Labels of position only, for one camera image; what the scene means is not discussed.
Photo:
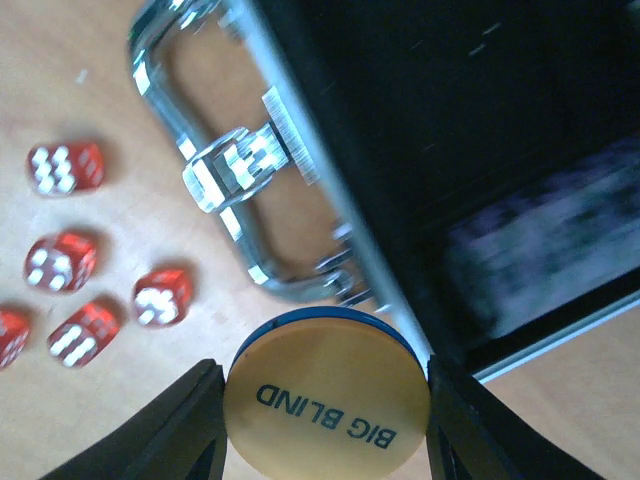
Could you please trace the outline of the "aluminium poker case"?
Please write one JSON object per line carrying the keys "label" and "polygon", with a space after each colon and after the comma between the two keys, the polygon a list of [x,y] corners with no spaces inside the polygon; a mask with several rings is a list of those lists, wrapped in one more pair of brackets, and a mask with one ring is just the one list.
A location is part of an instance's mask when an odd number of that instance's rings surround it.
{"label": "aluminium poker case", "polygon": [[[263,127],[213,136],[172,84],[207,20],[263,74]],[[490,338],[444,270],[459,222],[639,138],[637,2],[150,1],[128,43],[189,193],[275,296],[374,299],[420,360],[484,381],[638,305],[639,265]]]}

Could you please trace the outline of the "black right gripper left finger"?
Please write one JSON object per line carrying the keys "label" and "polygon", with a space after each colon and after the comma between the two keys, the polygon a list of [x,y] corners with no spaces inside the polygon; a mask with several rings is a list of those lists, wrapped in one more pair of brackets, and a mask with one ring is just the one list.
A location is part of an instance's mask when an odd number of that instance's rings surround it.
{"label": "black right gripper left finger", "polygon": [[46,479],[220,479],[227,453],[223,370],[198,362],[111,434]]}

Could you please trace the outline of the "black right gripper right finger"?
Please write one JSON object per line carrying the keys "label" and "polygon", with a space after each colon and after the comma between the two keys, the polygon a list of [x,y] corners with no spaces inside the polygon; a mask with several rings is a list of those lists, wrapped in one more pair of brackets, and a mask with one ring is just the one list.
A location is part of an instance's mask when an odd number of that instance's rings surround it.
{"label": "black right gripper right finger", "polygon": [[426,445],[434,479],[598,479],[547,440],[456,362],[428,363]]}

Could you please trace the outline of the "purple poker chip stack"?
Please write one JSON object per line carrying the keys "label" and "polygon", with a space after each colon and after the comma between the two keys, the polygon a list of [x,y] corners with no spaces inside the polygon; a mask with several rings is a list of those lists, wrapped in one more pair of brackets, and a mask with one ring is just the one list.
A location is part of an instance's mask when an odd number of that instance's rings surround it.
{"label": "purple poker chip stack", "polygon": [[627,137],[459,222],[444,270],[490,338],[639,265],[639,138]]}

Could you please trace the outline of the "orange dealer button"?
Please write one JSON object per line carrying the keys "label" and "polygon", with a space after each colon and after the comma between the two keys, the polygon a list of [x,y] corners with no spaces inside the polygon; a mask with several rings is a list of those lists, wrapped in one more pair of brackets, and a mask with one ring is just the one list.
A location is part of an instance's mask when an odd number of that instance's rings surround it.
{"label": "orange dealer button", "polygon": [[309,307],[239,347],[223,398],[228,438],[270,479],[383,479],[424,445],[430,392],[408,341],[344,307]]}

